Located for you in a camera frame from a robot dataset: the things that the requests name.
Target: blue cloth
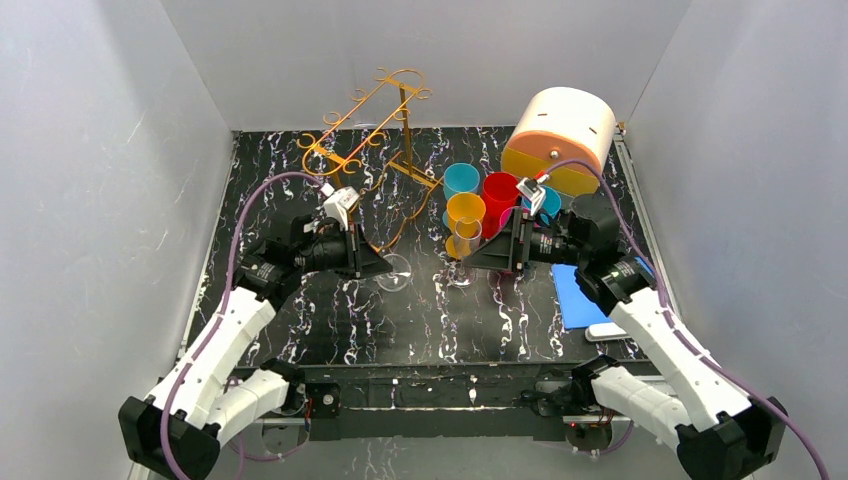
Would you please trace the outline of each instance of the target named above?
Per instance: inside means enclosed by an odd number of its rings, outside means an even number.
[[[565,329],[586,328],[589,325],[612,322],[597,305],[580,291],[580,287],[574,280],[575,270],[577,270],[577,267],[568,265],[551,266],[554,286],[559,298],[559,308],[562,312],[562,324]]]

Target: table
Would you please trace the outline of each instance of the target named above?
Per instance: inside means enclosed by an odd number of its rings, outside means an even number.
[[[437,178],[454,162],[471,163],[482,175],[498,171],[500,152],[511,131],[512,127],[415,129],[412,149],[416,165]],[[386,161],[402,145],[400,132],[389,132],[383,146],[365,152],[362,171],[342,177],[346,185],[374,185]],[[366,134],[362,130],[340,132],[332,139],[332,149],[344,156]],[[238,212],[265,179],[301,170],[303,150],[295,142],[299,136],[300,132],[237,136],[189,342],[221,298]],[[640,246],[647,251],[614,148],[604,176]],[[362,221],[369,241],[382,245],[394,237],[403,217],[420,205],[425,193],[426,187],[390,171],[378,189],[364,196],[355,218]],[[314,189],[304,188],[300,180],[276,187],[254,207],[244,238],[255,239],[276,212],[306,213],[318,205]],[[579,363],[598,353],[619,359],[643,358],[632,341],[593,344],[585,340],[583,330],[565,331],[563,316],[568,315],[568,308],[557,303],[549,266],[536,265],[516,276],[481,272],[470,287],[448,286],[445,273],[450,260],[444,242],[449,231],[441,223],[444,208],[444,196],[438,189],[426,211],[391,249],[412,266],[413,277],[405,289],[390,293],[373,280],[342,281],[328,272],[310,274],[239,365],[256,366],[272,356],[300,365]]]

